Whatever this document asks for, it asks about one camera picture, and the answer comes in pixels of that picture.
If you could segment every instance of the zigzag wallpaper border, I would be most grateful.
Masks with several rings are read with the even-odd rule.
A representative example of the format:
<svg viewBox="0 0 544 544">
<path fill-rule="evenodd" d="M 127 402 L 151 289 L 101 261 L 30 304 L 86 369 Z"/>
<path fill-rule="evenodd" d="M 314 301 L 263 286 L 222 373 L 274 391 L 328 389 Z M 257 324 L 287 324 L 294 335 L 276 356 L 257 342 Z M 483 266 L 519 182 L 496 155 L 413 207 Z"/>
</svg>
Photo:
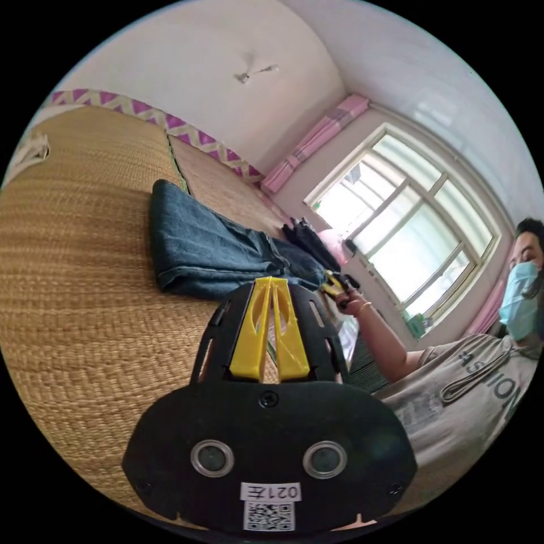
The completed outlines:
<svg viewBox="0 0 544 544">
<path fill-rule="evenodd" d="M 218 162 L 228 166 L 238 176 L 251 184 L 259 186 L 264 176 L 248 162 L 238 156 L 224 144 L 208 134 L 187 123 L 183 119 L 163 112 L 128 96 L 114 92 L 94 89 L 73 89 L 56 91 L 45 101 L 42 107 L 79 104 L 108 108 L 117 112 L 138 117 L 163 128 L 168 135 L 174 136 L 200 151 L 203 151 Z"/>
</svg>

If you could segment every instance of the yellow plastic part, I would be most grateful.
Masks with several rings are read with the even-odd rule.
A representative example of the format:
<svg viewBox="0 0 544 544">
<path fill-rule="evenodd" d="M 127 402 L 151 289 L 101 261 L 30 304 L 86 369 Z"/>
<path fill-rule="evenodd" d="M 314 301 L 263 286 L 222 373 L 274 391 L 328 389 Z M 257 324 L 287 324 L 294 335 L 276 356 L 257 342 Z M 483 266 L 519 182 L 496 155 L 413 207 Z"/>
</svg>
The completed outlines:
<svg viewBox="0 0 544 544">
<path fill-rule="evenodd" d="M 237 378 L 258 382 L 263 380 L 270 320 L 271 283 L 272 278 L 255 280 L 229 366 L 232 375 Z"/>
<path fill-rule="evenodd" d="M 321 286 L 323 291 L 332 296 L 338 296 L 346 292 L 330 270 L 325 270 L 325 275 L 327 276 L 327 282 Z"/>
<path fill-rule="evenodd" d="M 300 336 L 287 280 L 272 278 L 272 293 L 279 381 L 307 378 L 310 373 L 310 365 Z M 283 333 L 281 316 L 286 324 Z"/>
</svg>

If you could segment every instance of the woven straw mat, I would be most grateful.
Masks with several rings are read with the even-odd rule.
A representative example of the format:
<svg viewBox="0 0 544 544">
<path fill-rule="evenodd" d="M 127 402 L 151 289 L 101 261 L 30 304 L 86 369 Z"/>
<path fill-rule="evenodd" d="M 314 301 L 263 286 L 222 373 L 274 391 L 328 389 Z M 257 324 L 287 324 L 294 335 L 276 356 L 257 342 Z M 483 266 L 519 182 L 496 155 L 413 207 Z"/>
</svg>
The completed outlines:
<svg viewBox="0 0 544 544">
<path fill-rule="evenodd" d="M 162 294 L 155 284 L 151 188 L 159 178 L 180 183 L 167 137 L 156 125 L 95 107 L 50 118 L 33 132 L 47 135 L 50 156 L 0 193 L 2 354 L 30 415 L 63 459 L 110 499 L 158 517 L 128 484 L 122 455 L 142 412 L 188 383 L 216 307 Z M 278 234 L 281 222 L 253 188 L 176 144 L 196 198 Z M 275 381 L 267 363 L 266 381 Z"/>
</svg>

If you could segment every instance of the gray t-shirt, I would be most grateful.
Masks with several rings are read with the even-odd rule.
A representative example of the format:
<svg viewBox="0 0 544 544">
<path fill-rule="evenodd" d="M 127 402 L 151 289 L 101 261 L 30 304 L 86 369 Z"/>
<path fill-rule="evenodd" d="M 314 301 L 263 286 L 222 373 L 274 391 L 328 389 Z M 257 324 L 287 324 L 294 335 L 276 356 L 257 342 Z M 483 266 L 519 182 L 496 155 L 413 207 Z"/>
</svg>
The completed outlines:
<svg viewBox="0 0 544 544">
<path fill-rule="evenodd" d="M 540 351 L 472 335 L 427 349 L 416 371 L 375 393 L 401 420 L 418 462 L 390 515 L 427 504 L 476 463 L 527 391 Z"/>
</svg>

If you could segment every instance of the qr code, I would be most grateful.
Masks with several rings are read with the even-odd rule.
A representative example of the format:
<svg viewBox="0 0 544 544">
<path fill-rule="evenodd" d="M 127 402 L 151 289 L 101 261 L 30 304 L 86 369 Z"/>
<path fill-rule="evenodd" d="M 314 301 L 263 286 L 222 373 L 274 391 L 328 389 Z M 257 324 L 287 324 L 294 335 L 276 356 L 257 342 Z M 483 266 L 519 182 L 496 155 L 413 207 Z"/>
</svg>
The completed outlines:
<svg viewBox="0 0 544 544">
<path fill-rule="evenodd" d="M 293 531 L 295 506 L 293 503 L 245 503 L 244 530 Z"/>
</svg>

